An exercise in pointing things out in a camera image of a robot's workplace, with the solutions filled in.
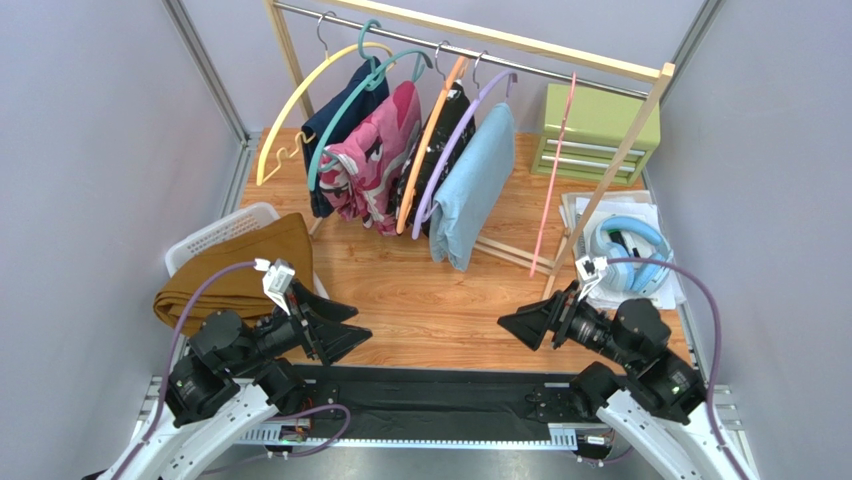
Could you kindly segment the brown trousers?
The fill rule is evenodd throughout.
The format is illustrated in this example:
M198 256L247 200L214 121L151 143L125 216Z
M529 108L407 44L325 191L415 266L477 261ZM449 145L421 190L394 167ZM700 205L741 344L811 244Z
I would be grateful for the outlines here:
M169 327L175 327L199 286L216 272L255 258L289 262L295 277L311 291L316 290L308 227L300 213L291 213L261 229L211 246L188 260L155 295L154 314ZM233 310L247 322L270 314L274 303L263 293L262 277L261 271L244 268L214 281L196 301L182 333L195 334L207 316L221 310Z

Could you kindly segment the pink wire hanger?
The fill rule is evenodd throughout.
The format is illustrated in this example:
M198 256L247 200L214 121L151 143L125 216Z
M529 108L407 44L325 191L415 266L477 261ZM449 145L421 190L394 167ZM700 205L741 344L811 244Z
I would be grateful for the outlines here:
M562 120L561 120L560 129L559 129L559 136L557 137L556 152L555 152L554 160L553 160L553 163L552 163L552 166L551 166L551 174L550 174L550 177L549 177L547 193L546 193L546 196L545 196L542 215L541 215L541 219L540 219L540 222L539 222L535 247L534 247L533 254L532 254L531 266L530 266L529 274L528 274L528 277L531 278L531 279L535 276L536 271L537 271L538 260L539 260L541 246L542 246L542 242L543 242L544 229L545 229L547 221L548 221L549 209L550 209L550 204L551 204L551 200L552 200L552 196L553 196L554 184L555 184L555 180L556 180L556 176L557 176L559 157L561 155L561 149L562 149L562 142L563 142L563 139L564 139L564 136L565 136L567 121L568 121L568 118L569 118L569 115L570 115L570 110L571 110L572 103L573 103L573 98L574 98L575 89L576 89L576 85L577 85L577 79L578 79L578 75L577 75L577 72L575 70L574 72L572 72L572 75L571 75L570 90L569 90L569 93L566 97L566 101L565 101L565 105L564 105L564 109L563 109Z

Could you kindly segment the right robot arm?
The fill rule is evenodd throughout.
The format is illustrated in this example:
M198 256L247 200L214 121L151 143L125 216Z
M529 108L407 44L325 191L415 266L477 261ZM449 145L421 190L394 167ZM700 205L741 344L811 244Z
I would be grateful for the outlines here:
M670 328L650 300L629 299L613 316L580 295L579 282L504 315L498 325L531 350L572 341L618 364L600 362L540 401L546 419L570 413L609 426L666 479L753 479L719 421L710 387L668 346Z

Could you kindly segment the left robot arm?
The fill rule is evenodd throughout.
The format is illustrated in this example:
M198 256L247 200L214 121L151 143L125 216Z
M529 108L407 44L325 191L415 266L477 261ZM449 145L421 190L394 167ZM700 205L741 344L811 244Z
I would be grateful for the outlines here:
M194 479L256 425L322 410L309 405L307 383L284 353L300 347L328 367L373 334L348 324L357 308L296 279L275 281L264 293L275 307L254 326L233 310L207 317L168 374L145 431L94 478Z

